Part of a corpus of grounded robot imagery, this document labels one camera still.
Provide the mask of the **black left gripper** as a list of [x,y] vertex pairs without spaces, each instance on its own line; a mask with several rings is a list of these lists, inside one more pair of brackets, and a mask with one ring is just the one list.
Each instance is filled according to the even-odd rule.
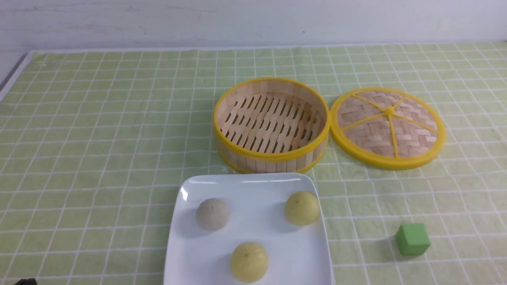
[[24,278],[18,280],[14,285],[38,285],[35,278]]

